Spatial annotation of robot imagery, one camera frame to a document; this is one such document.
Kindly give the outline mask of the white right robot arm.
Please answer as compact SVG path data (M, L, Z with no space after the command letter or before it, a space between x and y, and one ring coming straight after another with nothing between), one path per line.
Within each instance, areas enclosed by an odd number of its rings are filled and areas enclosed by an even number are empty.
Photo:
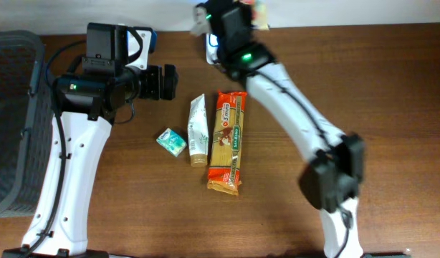
M362 257L357 225L365 143L327 120L300 92L284 65L253 35L252 6L208 0L193 12L193 34L218 40L216 63L283 127L308 165L299 179L320 212L326 257Z

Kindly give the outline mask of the orange spaghetti packet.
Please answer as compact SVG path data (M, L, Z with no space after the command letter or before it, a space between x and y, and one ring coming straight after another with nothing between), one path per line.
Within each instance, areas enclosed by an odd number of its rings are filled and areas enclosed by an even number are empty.
M219 93L212 135L207 187L237 196L247 93Z

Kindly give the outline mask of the yellow white snack bag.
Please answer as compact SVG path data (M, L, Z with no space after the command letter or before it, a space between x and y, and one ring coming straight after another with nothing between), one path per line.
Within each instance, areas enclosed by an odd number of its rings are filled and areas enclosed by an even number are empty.
M258 30L269 30L267 8L262 0L239 0L252 8L252 26Z

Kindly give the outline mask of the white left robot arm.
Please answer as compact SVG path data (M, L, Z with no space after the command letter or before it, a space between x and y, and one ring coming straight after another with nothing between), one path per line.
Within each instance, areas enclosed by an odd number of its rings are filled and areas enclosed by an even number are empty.
M51 87L52 139L41 196L19 248L3 257L109 257L88 249L87 217L97 166L116 112L135 98L172 100L175 66L67 73Z

